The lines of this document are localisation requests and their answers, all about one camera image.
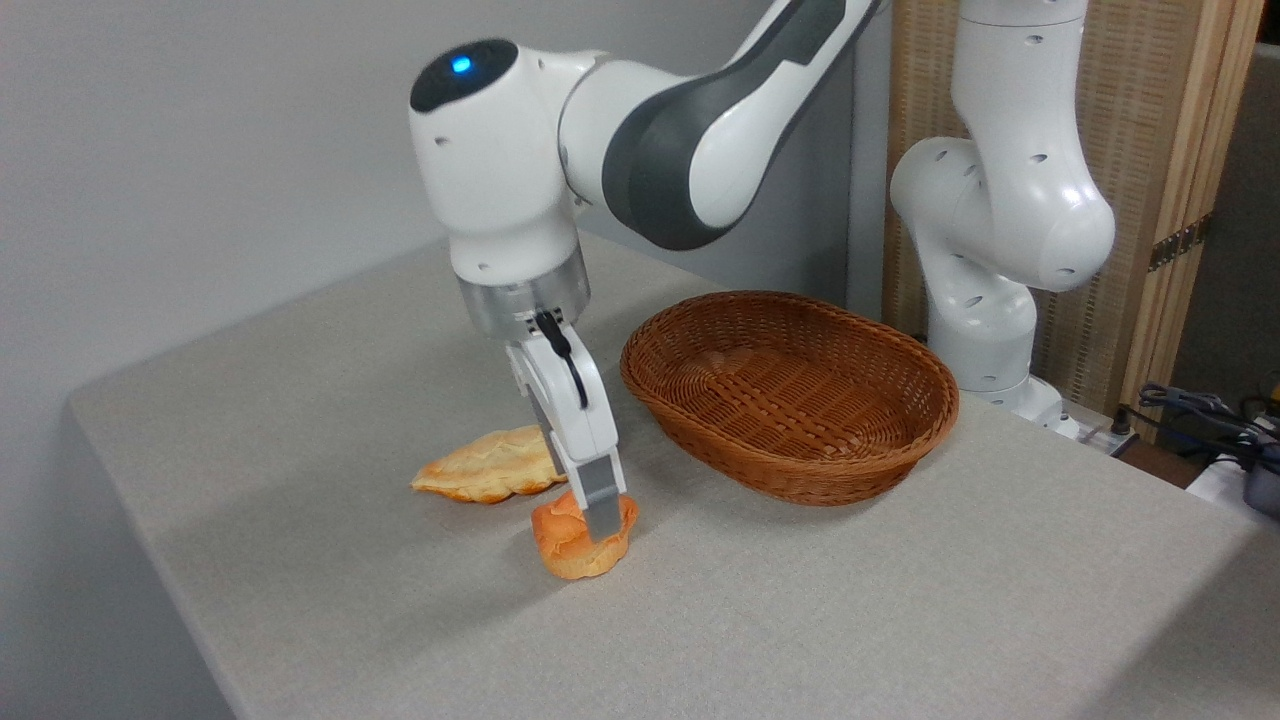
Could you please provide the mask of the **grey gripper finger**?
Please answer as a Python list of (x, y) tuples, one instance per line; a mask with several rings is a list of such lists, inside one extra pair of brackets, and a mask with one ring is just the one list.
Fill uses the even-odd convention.
[(530, 401), (530, 404), (532, 406), (532, 411), (535, 414), (535, 418), (538, 419), (538, 425), (539, 425), (540, 432), (541, 432), (543, 442), (544, 442), (544, 445), (547, 447), (547, 451), (548, 451), (548, 454), (550, 456), (550, 461), (553, 462), (556, 474), (558, 477), (563, 477), (564, 480), (568, 482), (570, 478), (571, 478), (571, 474), (566, 469), (564, 461), (561, 457), (561, 450), (559, 450), (559, 446), (557, 445), (557, 441), (554, 439), (554, 429), (553, 429), (553, 425), (550, 424), (550, 419), (547, 415), (544, 407), (541, 406), (540, 400), (538, 398), (538, 396), (536, 396), (536, 393), (534, 391), (529, 391), (527, 392), (527, 398), (529, 398), (529, 401)]
[(593, 543), (617, 536), (622, 529), (621, 498), (626, 493), (616, 451), (581, 466), (582, 510)]

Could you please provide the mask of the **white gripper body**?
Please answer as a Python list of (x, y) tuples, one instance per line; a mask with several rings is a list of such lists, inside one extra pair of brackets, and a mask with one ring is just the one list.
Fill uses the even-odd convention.
[(509, 342), (506, 351), (521, 392), (534, 391), (540, 400), (570, 469), (616, 451), (618, 433), (594, 357), (575, 328), (561, 329), (570, 342), (567, 359), (541, 334)]

